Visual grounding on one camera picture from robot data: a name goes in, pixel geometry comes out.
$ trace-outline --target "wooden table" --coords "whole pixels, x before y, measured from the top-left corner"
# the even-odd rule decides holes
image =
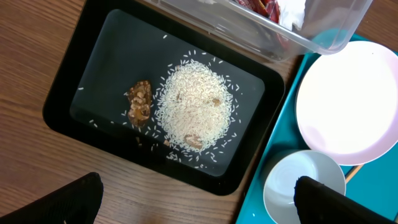
[[[89,173],[105,186],[97,223],[229,223],[248,174],[218,197],[50,130],[42,106],[83,0],[0,1],[0,216]],[[375,0],[357,33],[398,50],[398,1]],[[267,64],[288,85],[299,59]]]

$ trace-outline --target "clear plastic container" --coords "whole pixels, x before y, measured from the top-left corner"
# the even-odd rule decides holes
[[[301,30],[283,28],[233,0],[145,0],[195,26],[271,61],[316,52],[334,54],[348,43],[372,0],[307,0]]]

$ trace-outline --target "white rice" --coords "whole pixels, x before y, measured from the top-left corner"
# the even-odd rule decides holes
[[[171,144],[200,152],[228,131],[233,96],[228,93],[221,77],[202,63],[193,61],[182,65],[168,77],[165,91],[158,99],[156,120]],[[220,100],[221,104],[214,106],[214,99]],[[201,150],[185,142],[188,134],[200,137]]]

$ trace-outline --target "blue tray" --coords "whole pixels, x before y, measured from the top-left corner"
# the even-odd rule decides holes
[[[366,39],[354,35],[351,41],[356,40]],[[299,83],[319,56],[318,54],[306,54],[304,56],[244,199],[236,220],[237,224],[274,223],[264,208],[259,175],[267,158],[271,157],[275,152],[283,149],[309,149],[301,137],[295,119],[295,99]],[[384,156],[363,166],[348,182],[346,196],[386,218],[395,219],[398,212],[397,160],[398,144]],[[341,166],[341,168],[347,174],[353,167]]]

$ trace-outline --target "wooden stick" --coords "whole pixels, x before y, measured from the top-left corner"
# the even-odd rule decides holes
[[[363,167],[363,165],[364,164],[356,166],[353,169],[351,169],[351,171],[346,176],[346,183],[348,183],[355,176],[355,174]]]

